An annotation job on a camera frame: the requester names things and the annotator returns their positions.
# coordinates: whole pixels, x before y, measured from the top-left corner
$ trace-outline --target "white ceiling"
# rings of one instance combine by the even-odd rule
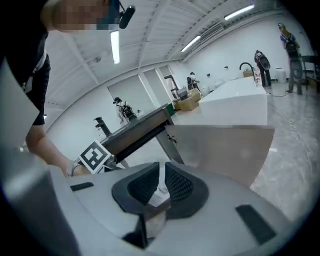
[[[221,24],[225,29],[246,17],[280,8],[276,0],[121,0],[135,5],[128,27],[120,29],[120,63],[114,65],[110,31],[49,33],[46,49],[51,72],[46,94],[46,128],[96,86],[149,64],[180,60],[181,49],[195,36]],[[224,16],[251,3],[255,8],[225,21]]]

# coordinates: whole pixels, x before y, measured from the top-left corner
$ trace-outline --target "bottle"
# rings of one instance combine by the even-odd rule
[[[262,87],[261,73],[256,63],[254,64],[253,73],[256,87]]]

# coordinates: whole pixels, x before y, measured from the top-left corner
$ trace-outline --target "floor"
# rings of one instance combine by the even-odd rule
[[[294,221],[309,211],[319,194],[320,95],[304,87],[303,95],[294,92],[283,96],[287,88],[288,84],[281,83],[266,88],[274,95],[268,96],[268,125],[275,133],[266,161],[250,188]],[[177,112],[172,120],[177,125],[190,124],[192,116],[199,113],[199,108]],[[126,160],[130,166],[160,162],[163,183],[163,167],[169,159],[156,139]]]

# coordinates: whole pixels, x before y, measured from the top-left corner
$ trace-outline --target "black pants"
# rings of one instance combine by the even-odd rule
[[[268,86],[271,86],[270,71],[265,70],[260,63],[258,64],[258,68],[260,69],[260,73],[261,73],[262,86],[263,87],[266,86],[266,80],[268,82]]]

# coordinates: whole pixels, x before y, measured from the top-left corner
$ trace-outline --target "ceiling light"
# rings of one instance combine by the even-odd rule
[[[242,14],[242,13],[244,13],[244,12],[247,12],[247,11],[253,9],[253,8],[255,8],[255,5],[254,5],[254,4],[248,5],[247,7],[244,7],[244,8],[242,8],[242,9],[240,9],[240,10],[236,10],[235,12],[233,12],[233,13],[225,16],[224,19],[227,21],[227,20],[233,18],[234,16],[237,16],[237,15],[239,15],[239,14]]]
[[[201,38],[200,35],[198,35],[195,39],[193,39],[190,43],[188,43],[181,52],[185,52],[190,46],[192,46],[196,41],[198,41]]]
[[[120,62],[120,54],[119,54],[119,31],[113,31],[110,33],[111,39],[111,48],[114,64],[118,64]]]

